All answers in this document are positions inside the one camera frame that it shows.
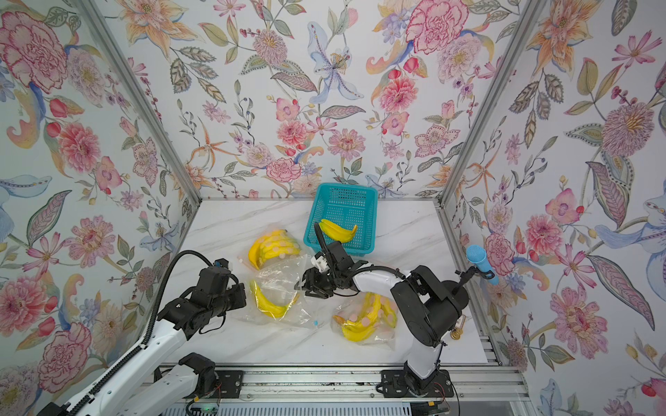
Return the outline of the yellow banana bunch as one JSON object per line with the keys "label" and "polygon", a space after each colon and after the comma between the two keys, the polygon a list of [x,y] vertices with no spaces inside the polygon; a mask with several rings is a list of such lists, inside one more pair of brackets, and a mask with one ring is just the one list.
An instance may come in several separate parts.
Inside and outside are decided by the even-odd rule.
{"label": "yellow banana bunch", "polygon": [[300,253],[300,244],[287,230],[281,229],[257,239],[249,249],[247,258],[256,270],[261,270],[270,260],[298,256]]}
{"label": "yellow banana bunch", "polygon": [[321,219],[318,224],[323,234],[332,240],[340,242],[341,244],[351,242],[356,236],[358,230],[357,225],[354,225],[351,229],[346,229],[325,218]]}

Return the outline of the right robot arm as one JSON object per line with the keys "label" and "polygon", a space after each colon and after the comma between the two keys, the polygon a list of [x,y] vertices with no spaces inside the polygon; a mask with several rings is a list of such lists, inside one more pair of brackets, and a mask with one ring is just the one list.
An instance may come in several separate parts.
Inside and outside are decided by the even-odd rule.
{"label": "right robot arm", "polygon": [[444,388],[449,373],[441,370],[444,337],[454,330],[469,304],[465,284],[475,268],[457,275],[459,281],[441,281],[430,268],[420,265],[405,275],[387,266],[355,261],[338,241],[326,243],[319,224],[314,225],[320,251],[298,288],[306,296],[328,299],[343,291],[369,292],[395,302],[413,336],[408,358],[400,370],[383,370],[376,386],[385,398],[426,397],[437,393],[449,397]]}

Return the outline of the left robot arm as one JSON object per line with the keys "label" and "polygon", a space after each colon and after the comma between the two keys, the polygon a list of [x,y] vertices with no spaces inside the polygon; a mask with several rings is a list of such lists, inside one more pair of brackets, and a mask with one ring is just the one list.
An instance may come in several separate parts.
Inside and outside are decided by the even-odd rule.
{"label": "left robot arm", "polygon": [[181,399],[197,401],[219,396],[229,381],[218,375],[214,361],[190,353],[151,386],[145,379],[166,358],[202,335],[214,318],[246,306],[244,284],[225,258],[206,260],[197,284],[161,307],[152,309],[145,332],[110,369],[68,402],[51,402],[42,415],[159,415]]}

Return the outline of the yellow banana in clear bag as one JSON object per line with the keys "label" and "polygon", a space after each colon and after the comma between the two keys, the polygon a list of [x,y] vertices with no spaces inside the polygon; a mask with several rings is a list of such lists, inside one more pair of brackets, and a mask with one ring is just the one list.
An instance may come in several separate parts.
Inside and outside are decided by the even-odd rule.
{"label": "yellow banana in clear bag", "polygon": [[299,294],[296,292],[289,303],[286,305],[277,305],[266,297],[258,283],[254,280],[250,282],[250,290],[258,310],[274,320],[283,319],[299,298]]}

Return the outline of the teal plastic basket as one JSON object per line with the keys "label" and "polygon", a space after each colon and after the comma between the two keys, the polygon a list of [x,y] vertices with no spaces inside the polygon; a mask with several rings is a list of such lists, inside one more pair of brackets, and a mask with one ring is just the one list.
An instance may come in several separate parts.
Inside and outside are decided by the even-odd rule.
{"label": "teal plastic basket", "polygon": [[305,228],[305,245],[315,251],[320,248],[314,224],[326,219],[347,230],[356,225],[355,237],[343,247],[355,257],[369,255],[375,249],[377,205],[378,193],[371,187],[338,183],[320,185]]}

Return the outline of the blue microphone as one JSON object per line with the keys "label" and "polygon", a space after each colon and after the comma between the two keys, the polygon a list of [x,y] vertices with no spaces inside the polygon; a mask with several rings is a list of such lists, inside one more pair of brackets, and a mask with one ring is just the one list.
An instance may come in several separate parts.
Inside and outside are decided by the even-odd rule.
{"label": "blue microphone", "polygon": [[476,274],[482,277],[489,284],[497,285],[499,278],[496,276],[494,269],[489,262],[486,250],[476,244],[470,245],[466,251],[467,260],[471,263],[476,270]]}

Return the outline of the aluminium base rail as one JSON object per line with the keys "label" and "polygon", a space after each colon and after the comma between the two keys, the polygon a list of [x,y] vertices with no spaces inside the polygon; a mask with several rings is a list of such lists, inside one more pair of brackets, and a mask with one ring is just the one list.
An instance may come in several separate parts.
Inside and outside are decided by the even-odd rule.
{"label": "aluminium base rail", "polygon": [[167,415],[533,415],[512,367],[444,366],[424,392],[399,385],[400,367],[240,366],[232,393],[180,400]]}

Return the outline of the aluminium corner post left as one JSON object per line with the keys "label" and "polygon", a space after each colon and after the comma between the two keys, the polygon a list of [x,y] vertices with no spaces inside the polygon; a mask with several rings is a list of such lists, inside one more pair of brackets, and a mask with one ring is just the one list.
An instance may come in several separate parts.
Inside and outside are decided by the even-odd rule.
{"label": "aluminium corner post left", "polygon": [[179,160],[178,154],[175,152],[171,140],[169,140],[168,133],[163,128],[152,105],[147,100],[140,82],[135,77],[125,55],[121,52],[100,10],[94,1],[76,0],[73,2],[73,5],[76,7],[83,21],[89,25],[90,32],[95,41],[101,44],[100,49],[102,53],[109,59],[110,67],[114,69],[122,85],[128,90],[128,95],[133,102],[137,114],[147,124],[149,131],[153,134],[153,138],[157,143],[157,147],[165,156],[166,162],[173,169],[173,174],[180,183],[181,190],[187,197],[192,199],[194,210],[197,210],[202,203],[201,196],[192,184],[192,180],[184,164]]}

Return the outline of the aluminium corner post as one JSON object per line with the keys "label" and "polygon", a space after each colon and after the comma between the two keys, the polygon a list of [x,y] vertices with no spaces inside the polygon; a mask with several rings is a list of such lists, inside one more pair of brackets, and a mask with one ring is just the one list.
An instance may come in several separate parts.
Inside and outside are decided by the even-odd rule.
{"label": "aluminium corner post", "polygon": [[95,41],[101,44],[100,49],[102,53],[109,59],[110,67],[114,69],[122,85],[128,90],[128,95],[133,102],[137,114],[147,124],[149,131],[153,134],[153,138],[157,143],[157,147],[165,156],[166,162],[173,169],[173,174],[180,183],[181,190],[187,197],[192,199],[194,210],[197,210],[202,203],[201,196],[192,184],[192,180],[184,164],[179,160],[178,154],[175,152],[171,140],[169,140],[168,133],[163,128],[152,105],[147,100],[140,82],[135,77],[125,55],[121,52],[100,10],[94,1],[76,0],[73,2],[73,5],[76,7],[83,21],[89,25],[90,32]]}
{"label": "aluminium corner post", "polygon": [[520,55],[527,45],[527,40],[532,34],[532,30],[536,28],[539,16],[545,6],[546,1],[526,1],[526,8],[516,22],[515,32],[503,55],[503,62],[499,66],[494,80],[490,83],[486,95],[480,102],[478,115],[472,123],[468,137],[462,144],[461,152],[455,159],[454,169],[437,205],[440,209],[444,209],[446,204],[454,198],[455,189],[466,169],[468,160],[472,156],[487,123],[494,115],[501,95],[509,83],[511,74],[515,70]]}

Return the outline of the aluminium corner post right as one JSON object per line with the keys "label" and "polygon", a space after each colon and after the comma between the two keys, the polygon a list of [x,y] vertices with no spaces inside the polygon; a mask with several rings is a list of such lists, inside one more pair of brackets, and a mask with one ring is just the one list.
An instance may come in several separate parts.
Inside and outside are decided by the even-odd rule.
{"label": "aluminium corner post right", "polygon": [[532,34],[532,30],[536,28],[539,16],[545,6],[546,1],[526,1],[526,8],[516,22],[515,32],[503,55],[503,62],[499,66],[494,80],[490,83],[486,95],[480,102],[478,115],[472,123],[468,137],[462,144],[461,152],[455,159],[454,169],[437,205],[440,209],[444,209],[446,204],[454,198],[455,189],[466,169],[468,160],[472,156],[487,123],[494,115],[501,95],[509,83],[511,74],[515,70],[520,55],[527,45],[527,40]]}

